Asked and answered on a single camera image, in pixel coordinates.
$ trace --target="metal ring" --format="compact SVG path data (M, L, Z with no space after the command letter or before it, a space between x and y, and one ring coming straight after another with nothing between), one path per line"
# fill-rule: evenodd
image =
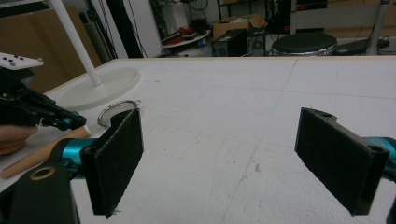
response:
M46 166L34 171L30 175L30 178L32 180L41 180L53 175L53 173L55 173L55 168L53 166Z
M140 104L140 100L137 101L119 101L108 107L106 107L98 116L98 124L103 127L110 127L110 119L121 112L127 110L133 110L137 108L137 105Z

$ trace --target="human hand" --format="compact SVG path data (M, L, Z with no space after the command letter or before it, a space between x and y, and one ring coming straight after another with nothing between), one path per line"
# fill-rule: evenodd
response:
M0 125L0 155L21 150L26 139L36 132L36 126Z

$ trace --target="white desk lamp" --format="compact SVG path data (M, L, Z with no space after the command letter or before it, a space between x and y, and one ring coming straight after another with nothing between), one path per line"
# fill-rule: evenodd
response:
M119 67L110 71L95 70L62 1L49 1L88 74L70 84L70 87L57 97L56 102L59 106L69 110L89 109L116 99L139 82L139 72L131 67Z

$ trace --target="cardboard box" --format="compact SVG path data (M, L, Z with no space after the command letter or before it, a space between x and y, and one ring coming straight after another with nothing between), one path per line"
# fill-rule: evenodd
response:
M99 66L101 62L78 12L74 7L66 10L93 66ZM35 75L28 84L32 90L44 93L86 73L53 9L0 19L0 30L0 52L43 59L44 65L32 68Z
M375 4L379 0L352 0L329 2L328 7L351 7L362 4ZM358 38L368 37L373 26L349 27L349 28L328 28L325 33L337 38ZM396 36L396 0L391 0L386 12L380 36Z
M227 17L213 24L213 39L224 35L228 30L249 29L250 27L260 28L266 24L265 20L259 14Z

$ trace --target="chair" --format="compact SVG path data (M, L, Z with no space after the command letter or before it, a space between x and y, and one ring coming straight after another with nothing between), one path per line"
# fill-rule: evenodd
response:
M291 0L290 35L275 41L272 51L275 55L328 55L335 48L335 37L322 33L296 34L296 30L374 25L367 54L375 55L388 6L389 0L380 0L378 4L297 11L297 0Z

